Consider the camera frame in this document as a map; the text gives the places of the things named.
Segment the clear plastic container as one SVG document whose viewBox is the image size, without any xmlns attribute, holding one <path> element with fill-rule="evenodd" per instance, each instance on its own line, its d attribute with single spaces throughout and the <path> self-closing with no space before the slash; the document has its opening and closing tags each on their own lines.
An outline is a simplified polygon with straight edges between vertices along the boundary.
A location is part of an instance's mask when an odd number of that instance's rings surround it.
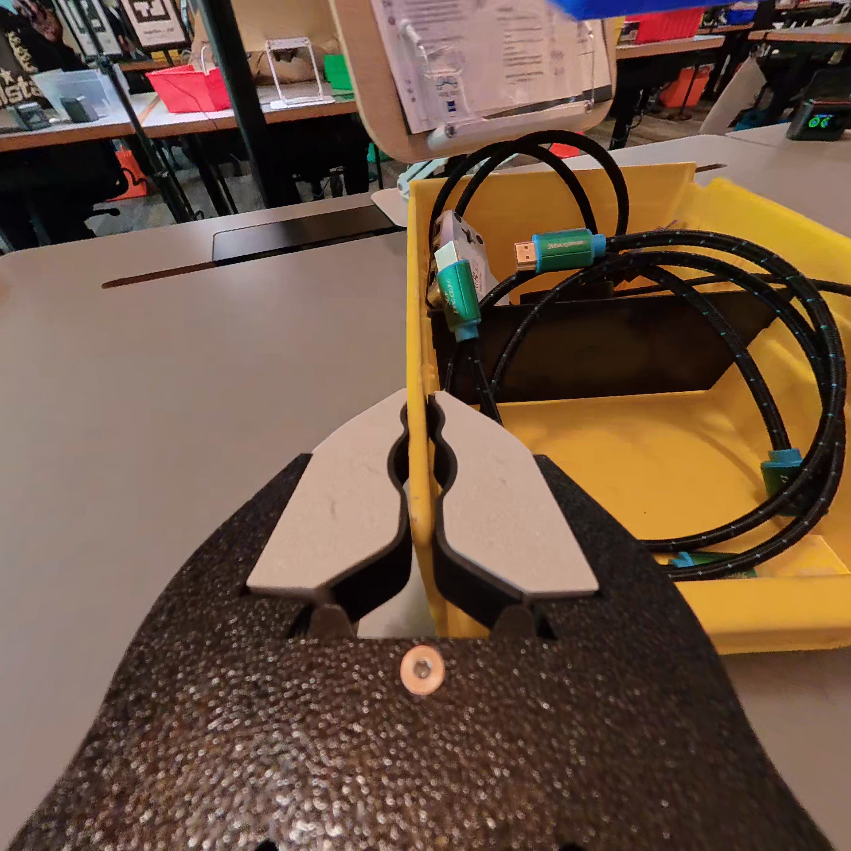
<svg viewBox="0 0 851 851">
<path fill-rule="evenodd" d="M 50 70 L 31 79 L 50 106 L 68 121 L 97 121 L 122 111 L 112 80 L 99 70 Z"/>
</svg>

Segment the orange container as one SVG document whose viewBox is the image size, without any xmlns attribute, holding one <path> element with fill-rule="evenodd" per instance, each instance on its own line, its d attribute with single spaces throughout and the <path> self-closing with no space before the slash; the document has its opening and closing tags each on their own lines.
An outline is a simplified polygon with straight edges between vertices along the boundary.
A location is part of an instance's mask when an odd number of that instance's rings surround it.
<svg viewBox="0 0 851 851">
<path fill-rule="evenodd" d="M 697 106 L 706 90 L 710 72 L 710 65 L 682 69 L 676 80 L 661 91 L 659 95 L 660 104 L 667 109 Z"/>
</svg>

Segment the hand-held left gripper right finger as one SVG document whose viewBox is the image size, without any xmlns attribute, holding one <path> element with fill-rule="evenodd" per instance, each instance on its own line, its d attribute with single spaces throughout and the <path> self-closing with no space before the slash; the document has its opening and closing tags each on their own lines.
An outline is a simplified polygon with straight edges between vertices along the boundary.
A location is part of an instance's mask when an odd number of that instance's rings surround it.
<svg viewBox="0 0 851 851">
<path fill-rule="evenodd" d="M 429 400 L 437 589 L 489 630 L 503 612 L 591 597 L 599 582 L 535 456 L 444 390 Z"/>
</svg>

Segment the black pole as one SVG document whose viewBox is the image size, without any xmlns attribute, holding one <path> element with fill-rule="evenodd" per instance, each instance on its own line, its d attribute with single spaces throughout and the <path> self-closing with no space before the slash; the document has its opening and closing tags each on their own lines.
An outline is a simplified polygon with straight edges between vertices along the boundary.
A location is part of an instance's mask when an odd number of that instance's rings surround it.
<svg viewBox="0 0 851 851">
<path fill-rule="evenodd" d="M 285 195 L 278 181 L 268 127 L 253 85 L 233 6 L 230 1 L 198 1 L 197 6 L 261 199 L 266 207 L 282 206 Z"/>
</svg>

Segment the yellow plastic bin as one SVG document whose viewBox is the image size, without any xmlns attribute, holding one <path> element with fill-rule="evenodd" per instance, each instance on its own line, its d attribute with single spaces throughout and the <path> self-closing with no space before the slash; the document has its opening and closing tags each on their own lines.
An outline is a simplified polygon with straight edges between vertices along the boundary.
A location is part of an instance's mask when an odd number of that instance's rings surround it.
<svg viewBox="0 0 851 851">
<path fill-rule="evenodd" d="M 695 166 L 630 166 L 629 231 L 675 226 L 727 233 L 773 250 L 803 273 L 850 281 L 850 241 L 836 232 L 749 192 L 725 178 L 705 186 Z M 427 276 L 426 231 L 442 180 L 422 180 L 408 206 L 407 380 L 410 398 L 438 390 L 438 355 L 422 296 Z M 514 270 L 513 244 L 534 232 L 581 225 L 569 191 L 552 170 L 497 172 L 487 178 L 467 214 L 482 233 L 494 274 Z M 742 339 L 776 390 L 794 446 L 814 436 L 816 390 L 805 357 L 779 318 L 731 285 Z M 543 335 L 542 366 L 535 340 L 524 344 L 500 403 L 509 431 L 530 451 L 563 469 L 635 537 L 702 533 L 757 505 L 764 489 L 758 457 L 769 450 L 756 404 L 744 379 L 710 327 L 681 300 L 627 297 L 626 306 L 579 304 Z M 414 402 L 410 426 L 410 516 L 414 552 L 440 636 L 480 637 L 484 627 L 448 604 L 433 578 L 432 534 L 438 487 L 433 446 L 426 436 L 426 402 Z M 849 449 L 836 499 L 825 519 L 791 551 L 754 570 L 758 578 L 686 582 L 678 589 L 719 654 L 821 651 L 849 647 Z"/>
</svg>

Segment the blue plastic bin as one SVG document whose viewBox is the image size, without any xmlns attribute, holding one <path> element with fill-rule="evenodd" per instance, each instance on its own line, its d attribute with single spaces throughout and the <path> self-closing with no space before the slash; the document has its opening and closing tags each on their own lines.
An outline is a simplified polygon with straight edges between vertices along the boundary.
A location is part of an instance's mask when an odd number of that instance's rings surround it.
<svg viewBox="0 0 851 851">
<path fill-rule="evenodd" d="M 574 20 L 645 16 L 690 8 L 728 5 L 729 1 L 550 1 Z"/>
</svg>

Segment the wooden document stand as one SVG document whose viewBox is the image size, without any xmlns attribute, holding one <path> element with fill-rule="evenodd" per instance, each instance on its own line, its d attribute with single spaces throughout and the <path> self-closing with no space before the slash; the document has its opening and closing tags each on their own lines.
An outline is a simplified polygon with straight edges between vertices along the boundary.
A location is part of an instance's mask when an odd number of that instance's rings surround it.
<svg viewBox="0 0 851 851">
<path fill-rule="evenodd" d="M 613 80 L 611 99 L 596 104 L 574 102 L 536 107 L 529 112 L 478 118 L 445 129 L 412 133 L 408 130 L 371 3 L 338 1 L 330 5 L 360 118 L 378 147 L 400 162 L 413 164 L 436 156 L 468 154 L 487 144 L 504 143 L 538 131 L 587 130 L 598 125 L 609 112 L 616 83 L 614 19 L 601 20 Z"/>
</svg>

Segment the grey adapter hub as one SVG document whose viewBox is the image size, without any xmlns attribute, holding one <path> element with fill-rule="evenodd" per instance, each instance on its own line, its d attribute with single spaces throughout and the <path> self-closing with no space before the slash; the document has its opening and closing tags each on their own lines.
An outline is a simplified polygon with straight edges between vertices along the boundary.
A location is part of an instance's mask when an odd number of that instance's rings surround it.
<svg viewBox="0 0 851 851">
<path fill-rule="evenodd" d="M 481 300 L 497 286 L 483 237 L 453 210 L 441 214 L 431 238 L 427 303 L 431 310 L 441 309 L 443 299 L 437 273 L 456 262 L 466 261 L 472 271 L 476 297 Z"/>
</svg>

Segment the clear acrylic stand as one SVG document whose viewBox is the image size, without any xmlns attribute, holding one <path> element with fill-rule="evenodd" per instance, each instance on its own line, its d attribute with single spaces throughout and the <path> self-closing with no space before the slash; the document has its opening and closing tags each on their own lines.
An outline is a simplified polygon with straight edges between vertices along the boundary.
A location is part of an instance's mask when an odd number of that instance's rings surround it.
<svg viewBox="0 0 851 851">
<path fill-rule="evenodd" d="M 324 81 L 316 51 L 308 37 L 267 40 L 265 61 L 277 93 L 277 98 L 270 102 L 271 110 L 291 110 L 335 103 L 330 85 Z"/>
</svg>

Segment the black white tag poster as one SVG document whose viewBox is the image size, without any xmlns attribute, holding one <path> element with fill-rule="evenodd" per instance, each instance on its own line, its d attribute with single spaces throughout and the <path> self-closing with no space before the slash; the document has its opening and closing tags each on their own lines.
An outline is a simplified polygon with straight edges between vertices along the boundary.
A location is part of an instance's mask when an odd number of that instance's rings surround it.
<svg viewBox="0 0 851 851">
<path fill-rule="evenodd" d="M 171 1 L 120 1 L 140 47 L 182 48 L 191 43 Z"/>
</svg>

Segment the printed paper sheet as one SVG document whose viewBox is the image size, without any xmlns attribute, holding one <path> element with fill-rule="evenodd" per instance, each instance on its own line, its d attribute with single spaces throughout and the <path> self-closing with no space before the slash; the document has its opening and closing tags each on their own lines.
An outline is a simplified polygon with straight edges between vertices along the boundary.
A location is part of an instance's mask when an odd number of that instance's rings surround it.
<svg viewBox="0 0 851 851">
<path fill-rule="evenodd" d="M 408 130 L 611 99 L 601 20 L 544 1 L 373 1 Z"/>
</svg>

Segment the red basket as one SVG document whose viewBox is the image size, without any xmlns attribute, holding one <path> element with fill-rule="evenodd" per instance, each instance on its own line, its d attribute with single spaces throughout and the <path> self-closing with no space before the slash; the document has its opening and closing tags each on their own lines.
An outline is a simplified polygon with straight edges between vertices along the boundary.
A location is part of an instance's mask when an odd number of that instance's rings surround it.
<svg viewBox="0 0 851 851">
<path fill-rule="evenodd" d="M 230 97 L 208 43 L 202 43 L 190 61 L 145 73 L 170 114 L 214 113 L 231 109 Z"/>
</svg>

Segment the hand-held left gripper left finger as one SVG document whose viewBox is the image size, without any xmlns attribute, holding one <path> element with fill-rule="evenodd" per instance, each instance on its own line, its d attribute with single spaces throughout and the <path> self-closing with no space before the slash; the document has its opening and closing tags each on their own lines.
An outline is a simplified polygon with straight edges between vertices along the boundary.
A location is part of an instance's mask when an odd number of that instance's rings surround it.
<svg viewBox="0 0 851 851">
<path fill-rule="evenodd" d="M 358 622 L 404 589 L 412 569 L 407 402 L 397 390 L 314 448 L 249 592 L 335 605 Z"/>
</svg>

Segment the brown office desk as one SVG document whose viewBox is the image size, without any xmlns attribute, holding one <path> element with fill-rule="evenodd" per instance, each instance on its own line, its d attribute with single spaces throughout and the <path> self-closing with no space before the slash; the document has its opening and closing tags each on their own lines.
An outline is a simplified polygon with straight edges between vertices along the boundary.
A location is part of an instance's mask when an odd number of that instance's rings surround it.
<svg viewBox="0 0 851 851">
<path fill-rule="evenodd" d="M 274 101 L 273 93 L 271 87 L 258 89 L 261 109 L 268 124 L 357 112 L 353 97 L 334 97 L 335 103 L 331 105 L 273 111 L 270 108 L 270 102 Z M 145 135 L 153 140 L 219 132 L 238 127 L 232 110 L 207 114 L 170 114 L 159 97 L 154 94 L 135 94 L 131 96 L 131 104 Z M 111 141 L 132 137 L 134 134 L 133 123 L 127 115 L 114 115 L 95 122 L 55 122 L 47 129 L 24 131 L 16 128 L 12 123 L 11 115 L 3 111 L 1 152 L 27 151 L 84 141 Z"/>
<path fill-rule="evenodd" d="M 654 92 L 674 82 L 686 67 L 714 59 L 723 44 L 723 36 L 695 36 L 616 48 L 609 150 L 626 146 L 633 123 L 644 113 Z"/>
</svg>

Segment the black device green display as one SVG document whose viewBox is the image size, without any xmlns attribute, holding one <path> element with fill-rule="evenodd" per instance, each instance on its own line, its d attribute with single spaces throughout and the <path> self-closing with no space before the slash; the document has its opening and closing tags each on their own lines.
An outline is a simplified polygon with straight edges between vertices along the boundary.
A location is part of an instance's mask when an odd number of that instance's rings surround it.
<svg viewBox="0 0 851 851">
<path fill-rule="evenodd" d="M 807 99 L 795 110 L 786 131 L 790 141 L 839 141 L 850 128 L 849 100 Z"/>
</svg>

